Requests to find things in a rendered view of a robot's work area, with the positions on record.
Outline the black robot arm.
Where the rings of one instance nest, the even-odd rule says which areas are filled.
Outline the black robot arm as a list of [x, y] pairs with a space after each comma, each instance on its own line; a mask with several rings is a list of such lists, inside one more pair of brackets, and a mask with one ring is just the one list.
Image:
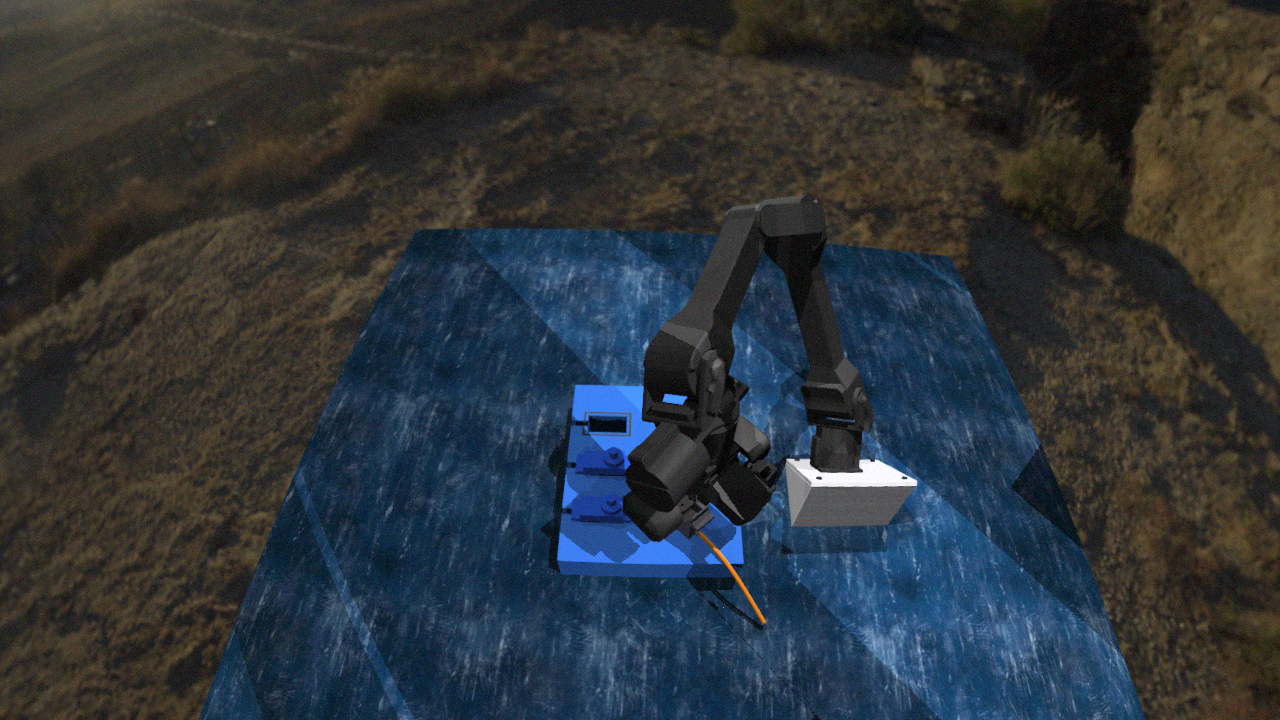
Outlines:
[[[730, 374], [733, 322], [762, 252], [783, 272], [810, 370], [801, 387], [812, 436], [810, 465], [820, 473], [861, 473], [861, 430], [873, 410], [860, 372], [844, 357], [820, 255], [826, 215], [810, 195], [765, 199], [724, 211], [723, 231], [685, 307], [657, 333], [644, 357], [643, 421], [657, 429], [627, 456], [626, 484], [659, 512], [671, 512], [710, 460], [733, 443], [739, 407], [749, 387]], [[687, 397], [663, 402], [666, 395]], [[852, 420], [838, 421], [826, 416]], [[739, 464], [733, 454], [698, 492], [735, 525], [751, 521], [771, 501], [777, 468]]]

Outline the black micro servo with orange cable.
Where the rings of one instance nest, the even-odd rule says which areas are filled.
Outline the black micro servo with orange cable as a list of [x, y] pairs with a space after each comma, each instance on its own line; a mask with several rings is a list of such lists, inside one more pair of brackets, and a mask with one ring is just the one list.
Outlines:
[[710, 550], [713, 550], [716, 552], [716, 555], [719, 556], [721, 561], [724, 562], [727, 570], [730, 570], [731, 575], [733, 575], [733, 580], [737, 582], [737, 584], [740, 585], [739, 588], [741, 588], [741, 591], [744, 592], [744, 596], [746, 596], [746, 598], [749, 600], [749, 603], [753, 606], [753, 611], [756, 612], [756, 618], [759, 618], [759, 620], [762, 621], [762, 624], [764, 624], [765, 620], [762, 616], [760, 610], [756, 607], [756, 603], [753, 601], [751, 594], [749, 594], [748, 588], [742, 584], [741, 579], [739, 578], [739, 575], [736, 574], [736, 571], [733, 570], [733, 568], [731, 568], [731, 565], [727, 561], [727, 559], [724, 559], [724, 556], [721, 553], [721, 551], [718, 548], [716, 548], [716, 546], [713, 544], [713, 542], [709, 541], [707, 538], [707, 536], [701, 534], [701, 528], [707, 527], [707, 524], [710, 520], [714, 519], [714, 515], [710, 514], [710, 511], [709, 511], [709, 505], [708, 503], [707, 505], [700, 503], [698, 501], [698, 495], [696, 495], [696, 502], [695, 503], [698, 503], [698, 506], [701, 507], [701, 511], [698, 512], [689, 521], [682, 521], [682, 524], [678, 527], [678, 530], [685, 536], [686, 539], [691, 538], [692, 536], [699, 536], [701, 538], [701, 541], [704, 541], [707, 544], [710, 546]]

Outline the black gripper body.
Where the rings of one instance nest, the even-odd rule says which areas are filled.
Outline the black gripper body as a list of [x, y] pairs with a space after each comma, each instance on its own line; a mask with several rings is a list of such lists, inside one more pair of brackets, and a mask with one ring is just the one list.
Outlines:
[[771, 442], [768, 436], [748, 421], [746, 418], [739, 415], [737, 427], [733, 436], [733, 443], [724, 456], [716, 460], [710, 460], [710, 466], [707, 471], [695, 482], [695, 484], [689, 489], [687, 495], [684, 496], [675, 506], [671, 512], [659, 512], [652, 509], [643, 501], [640, 501], [632, 491], [625, 495], [622, 498], [622, 511], [627, 518], [634, 521], [635, 525], [646, 534], [652, 542], [664, 541], [667, 536], [677, 530], [684, 521], [684, 514], [689, 512], [689, 509], [694, 507], [696, 502], [696, 495], [701, 489], [704, 480], [708, 477], [719, 474], [726, 462], [733, 454], [741, 452], [744, 457], [748, 457], [749, 462], [756, 462], [769, 454]]

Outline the blue rectangular deck plate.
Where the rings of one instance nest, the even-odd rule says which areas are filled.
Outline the blue rectangular deck plate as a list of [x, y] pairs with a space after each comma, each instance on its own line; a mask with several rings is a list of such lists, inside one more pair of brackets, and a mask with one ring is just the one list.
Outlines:
[[[625, 470], [628, 454], [657, 427], [643, 421], [643, 387], [575, 386], [573, 415], [564, 478], [558, 565], [561, 574], [586, 577], [733, 577], [699, 536], [677, 529], [652, 539], [622, 511], [631, 491]], [[741, 527], [716, 505], [701, 528], [739, 575]]]

